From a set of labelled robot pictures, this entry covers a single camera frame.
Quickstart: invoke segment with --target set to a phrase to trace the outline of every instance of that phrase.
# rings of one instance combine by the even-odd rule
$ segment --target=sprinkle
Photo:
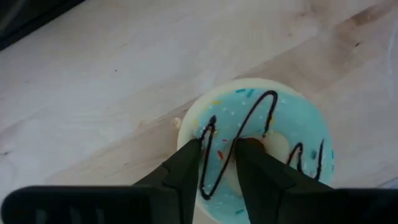
[[[242,213],[244,211],[244,209],[240,209],[238,211],[235,212],[236,215],[239,215],[240,213]]]
[[[317,158],[317,152],[315,150],[313,150],[311,152],[311,159],[316,159]]]
[[[250,98],[250,96],[253,94],[254,89],[249,90],[248,94],[246,95],[246,97]]]
[[[217,151],[217,153],[218,153],[218,157],[220,157],[220,159],[223,160],[224,159],[223,153],[220,150]]]

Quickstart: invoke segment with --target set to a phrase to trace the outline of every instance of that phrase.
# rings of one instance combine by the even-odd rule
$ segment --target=orange sprinkle
[[[220,157],[220,159],[223,160],[224,159],[223,153],[220,150],[217,151],[217,153],[218,153],[218,156]]]

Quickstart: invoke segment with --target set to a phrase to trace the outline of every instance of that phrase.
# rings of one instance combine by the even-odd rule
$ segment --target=toy donut
[[[300,93],[259,78],[233,80],[187,111],[178,149],[200,139],[197,205],[220,223],[250,223],[232,152],[238,138],[261,140],[266,153],[324,184],[334,172],[332,142],[319,110]]]

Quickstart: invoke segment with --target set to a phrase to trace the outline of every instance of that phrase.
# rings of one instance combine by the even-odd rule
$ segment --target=chocolate drizzle
[[[205,177],[206,177],[206,171],[207,171],[207,165],[208,165],[208,159],[209,159],[209,155],[210,155],[210,149],[211,149],[211,144],[213,142],[213,134],[214,131],[216,129],[216,122],[217,122],[217,117],[215,115],[213,115],[207,126],[205,127],[205,130],[202,132],[201,137],[200,137],[200,142],[203,142],[206,136],[206,133],[209,131],[209,137],[208,137],[208,143],[207,143],[207,147],[206,147],[206,151],[205,151],[205,159],[204,159],[204,163],[203,163],[203,171],[201,173],[201,177],[200,177],[200,181],[199,181],[199,190],[200,190],[200,194],[203,197],[203,199],[205,200],[210,200],[211,197],[213,196],[214,192],[216,191],[218,185],[220,184],[221,178],[226,170],[226,167],[228,165],[228,162],[231,158],[233,149],[235,147],[236,144],[236,140],[238,140],[240,134],[242,133],[246,123],[248,122],[250,116],[253,114],[254,110],[258,107],[258,105],[260,104],[260,102],[267,96],[272,96],[272,104],[271,107],[268,111],[268,115],[267,115],[267,120],[264,126],[264,134],[263,137],[265,137],[266,133],[268,132],[269,129],[269,125],[271,123],[271,119],[272,119],[272,115],[274,114],[275,111],[275,107],[276,107],[276,103],[278,101],[278,94],[276,91],[274,90],[268,90],[265,93],[263,93],[258,100],[254,103],[253,107],[250,109],[248,115],[245,117],[239,131],[236,133],[235,138],[233,139],[231,148],[229,149],[229,153],[228,156],[226,158],[226,161],[220,171],[220,173],[218,174],[218,177],[216,179],[216,182],[213,186],[213,188],[210,190],[210,193],[206,193],[205,192]],[[303,172],[302,171],[302,154],[303,154],[303,144],[301,142],[299,142],[293,149],[292,153],[290,153],[288,161],[287,161],[287,165],[290,165],[292,158],[296,152],[296,150],[298,149],[298,163],[297,163],[297,170],[299,172]],[[320,177],[320,172],[322,169],[322,152],[323,152],[323,141],[321,143],[321,148],[320,148],[320,153],[319,153],[319,159],[318,159],[318,168],[317,168],[317,175],[315,176],[315,178],[318,180]]]

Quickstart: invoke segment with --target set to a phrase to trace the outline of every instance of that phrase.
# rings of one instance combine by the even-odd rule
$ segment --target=light wood surface
[[[322,110],[332,186],[379,186],[398,174],[397,21],[394,0],[84,2],[0,52],[0,198],[134,183],[176,150],[172,118],[236,77]]]

